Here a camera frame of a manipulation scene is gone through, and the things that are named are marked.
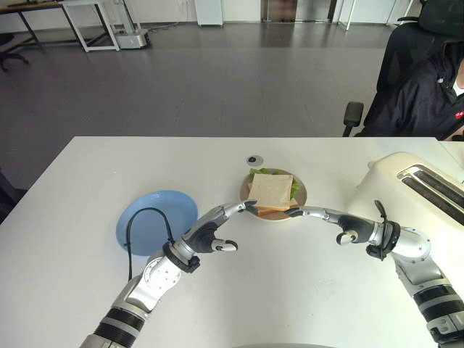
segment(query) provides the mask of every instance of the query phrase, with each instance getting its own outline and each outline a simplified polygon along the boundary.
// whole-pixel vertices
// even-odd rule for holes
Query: black cable
[[[132,250],[131,250],[131,228],[132,228],[132,222],[133,222],[133,219],[135,219],[135,217],[140,213],[140,212],[144,212],[146,210],[152,210],[154,212],[158,212],[159,214],[161,214],[161,216],[163,217],[163,219],[165,219],[165,224],[166,224],[166,231],[167,231],[167,239],[169,240],[169,242],[171,244],[174,244],[174,238],[173,238],[173,232],[171,231],[171,226],[169,225],[169,221],[167,220],[167,217],[166,215],[164,214],[164,212],[162,212],[161,210],[157,209],[157,208],[143,208],[143,209],[139,209],[137,210],[134,215],[132,215],[132,217],[130,218],[130,220],[128,221],[128,227],[125,229],[125,245],[127,246],[128,248],[128,256],[129,256],[129,276],[128,276],[128,281],[130,279],[132,279]]]
[[[379,250],[379,256],[380,260],[384,261],[384,241],[385,241],[385,235],[386,235],[386,223],[388,222],[388,219],[386,218],[386,211],[384,208],[384,205],[378,201],[375,200],[374,203],[376,204],[376,207],[378,211],[380,212],[380,217],[384,219],[384,228],[382,229],[382,239],[380,240],[380,250]]]

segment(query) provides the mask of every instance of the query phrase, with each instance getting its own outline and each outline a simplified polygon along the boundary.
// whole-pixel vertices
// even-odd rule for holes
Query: beige plate
[[[295,199],[298,202],[299,206],[306,204],[306,198],[307,198],[306,188],[303,182],[298,177],[296,177],[292,173],[287,172],[286,170],[275,169],[275,168],[268,168],[268,169],[271,174],[274,172],[279,172],[281,174],[292,175],[293,179],[299,184],[299,190],[297,194],[295,195]],[[245,179],[241,182],[240,189],[239,189],[239,197],[241,201],[243,201],[244,199],[248,199],[248,195],[249,195],[248,184],[251,182],[252,182],[251,174],[248,174],[245,177]],[[261,216],[258,216],[256,214],[253,214],[253,215],[259,219],[269,220],[269,221],[280,221],[280,220],[287,220],[290,218],[288,215],[285,215],[283,212],[272,212],[270,214],[261,215]]]

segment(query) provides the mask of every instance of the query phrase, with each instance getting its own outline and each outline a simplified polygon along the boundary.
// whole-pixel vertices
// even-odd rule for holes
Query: blue plate
[[[157,191],[140,197],[122,213],[116,225],[117,242],[124,250],[127,250],[125,232],[129,220],[138,210],[147,207],[164,212],[176,240],[187,232],[198,218],[195,201],[182,192]],[[161,250],[166,241],[166,224],[161,214],[153,210],[137,214],[130,229],[132,254],[152,255]]]

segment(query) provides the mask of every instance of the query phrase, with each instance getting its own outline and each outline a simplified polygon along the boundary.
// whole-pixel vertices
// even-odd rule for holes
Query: sandwich
[[[299,185],[292,175],[270,173],[266,168],[252,169],[252,182],[249,184],[249,199],[257,200],[255,207],[258,215],[272,212],[283,212],[290,207],[296,207],[298,202],[294,198]]]

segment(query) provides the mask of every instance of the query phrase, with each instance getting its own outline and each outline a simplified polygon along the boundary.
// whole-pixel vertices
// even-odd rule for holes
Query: plate
[[[157,191],[140,197],[127,207],[116,225],[117,242],[124,250],[127,250],[125,234],[129,220],[138,210],[147,207],[164,212],[176,240],[187,232],[198,218],[195,201],[182,192]],[[161,250],[166,241],[166,224],[161,214],[147,210],[135,217],[130,229],[130,246],[134,255],[150,256]]]
[[[303,184],[303,182],[297,176],[295,176],[295,174],[287,172],[286,170],[283,170],[283,169],[275,169],[275,168],[267,168],[267,169],[269,169],[271,174],[275,172],[279,172],[280,174],[292,175],[293,179],[299,184],[299,190],[297,194],[295,194],[295,200],[297,201],[299,206],[306,204],[306,198],[307,198],[306,187]],[[240,189],[239,189],[240,200],[248,199],[248,195],[249,195],[248,184],[251,183],[252,181],[253,181],[252,175],[248,174],[245,177],[245,179],[241,182]],[[283,212],[272,212],[270,214],[261,215],[261,216],[256,215],[256,214],[253,214],[253,215],[259,219],[268,220],[268,221],[281,221],[281,220],[287,220],[290,218],[288,215],[284,214]]]

